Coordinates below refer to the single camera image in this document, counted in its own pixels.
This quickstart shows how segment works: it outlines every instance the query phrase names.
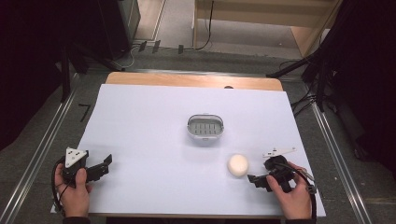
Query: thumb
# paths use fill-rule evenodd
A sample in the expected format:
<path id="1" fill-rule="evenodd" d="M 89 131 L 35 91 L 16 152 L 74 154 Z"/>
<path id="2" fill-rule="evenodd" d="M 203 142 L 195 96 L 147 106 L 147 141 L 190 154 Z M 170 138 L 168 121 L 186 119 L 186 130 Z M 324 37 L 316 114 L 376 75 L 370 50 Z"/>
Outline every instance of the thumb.
<path id="1" fill-rule="evenodd" d="M 280 200 L 282 195 L 285 192 L 283 192 L 282 188 L 279 186 L 279 184 L 277 183 L 276 179 L 273 176 L 268 175 L 266 178 L 267 178 L 267 182 L 268 182 L 268 185 L 270 186 L 271 190 L 274 192 L 276 197 Z"/>
<path id="2" fill-rule="evenodd" d="M 85 189 L 85 181 L 87 180 L 87 171 L 80 168 L 76 175 L 76 189 Z"/>

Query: white ball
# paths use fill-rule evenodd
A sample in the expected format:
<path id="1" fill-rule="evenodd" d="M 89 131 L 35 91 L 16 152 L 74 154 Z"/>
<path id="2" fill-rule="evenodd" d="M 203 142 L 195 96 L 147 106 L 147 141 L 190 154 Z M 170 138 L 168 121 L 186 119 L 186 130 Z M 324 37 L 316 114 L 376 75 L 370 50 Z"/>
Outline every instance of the white ball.
<path id="1" fill-rule="evenodd" d="M 232 175 L 239 177 L 248 172 L 248 159 L 243 155 L 236 154 L 228 160 L 227 166 Z"/>

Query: white sheet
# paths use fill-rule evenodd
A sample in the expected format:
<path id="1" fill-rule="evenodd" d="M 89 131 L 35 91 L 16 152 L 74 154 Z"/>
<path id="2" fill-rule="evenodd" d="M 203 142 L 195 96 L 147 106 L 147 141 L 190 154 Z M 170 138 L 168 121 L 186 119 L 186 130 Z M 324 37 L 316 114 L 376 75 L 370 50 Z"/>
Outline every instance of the white sheet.
<path id="1" fill-rule="evenodd" d="M 187 132 L 202 113 L 224 121 L 208 147 Z M 283 91 L 103 85 L 78 149 L 90 151 L 88 166 L 113 155 L 109 174 L 92 183 L 90 213 L 265 217 L 282 216 L 274 193 L 232 176 L 227 160 L 243 154 L 248 174 L 264 175 L 262 153 L 274 147 L 296 147 L 285 157 L 312 174 Z"/>

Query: white bracket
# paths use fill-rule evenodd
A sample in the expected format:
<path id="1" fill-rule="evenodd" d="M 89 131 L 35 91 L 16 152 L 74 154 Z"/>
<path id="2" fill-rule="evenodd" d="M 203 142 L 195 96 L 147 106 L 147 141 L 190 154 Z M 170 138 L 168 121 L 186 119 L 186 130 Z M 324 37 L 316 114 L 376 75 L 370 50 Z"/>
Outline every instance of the white bracket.
<path id="1" fill-rule="evenodd" d="M 70 166 L 74 165 L 77 161 L 81 160 L 81 158 L 83 158 L 85 155 L 87 155 L 87 151 L 68 147 L 66 149 L 66 160 L 64 162 L 65 167 L 69 168 Z"/>
<path id="2" fill-rule="evenodd" d="M 276 147 L 274 147 L 274 149 L 272 151 L 263 153 L 262 156 L 264 158 L 275 157 L 275 156 L 280 156 L 280 155 L 290 153 L 290 152 L 293 152 L 296 150 L 297 149 L 295 147 L 292 147 L 292 148 L 276 148 Z"/>

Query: hand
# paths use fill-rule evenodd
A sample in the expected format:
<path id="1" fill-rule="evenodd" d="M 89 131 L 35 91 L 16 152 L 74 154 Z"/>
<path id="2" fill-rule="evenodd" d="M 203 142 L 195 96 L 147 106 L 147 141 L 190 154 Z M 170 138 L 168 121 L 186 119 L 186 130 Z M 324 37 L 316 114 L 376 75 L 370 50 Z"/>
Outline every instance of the hand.
<path id="1" fill-rule="evenodd" d="M 304 169 L 291 162 L 289 162 L 289 165 L 296 170 Z M 296 182 L 296 187 L 291 192 L 285 193 L 273 176 L 267 176 L 268 185 L 279 200 L 285 218 L 309 219 L 311 218 L 311 198 L 306 189 L 307 184 L 297 174 L 294 175 L 294 181 Z"/>
<path id="2" fill-rule="evenodd" d="M 92 186 L 86 185 L 87 171 L 83 168 L 79 169 L 76 175 L 76 187 L 67 187 L 62 177 L 63 164 L 58 164 L 55 172 L 55 186 L 59 195 L 62 194 L 61 202 L 64 207 L 66 217 L 87 217 L 90 207 L 89 193 Z"/>

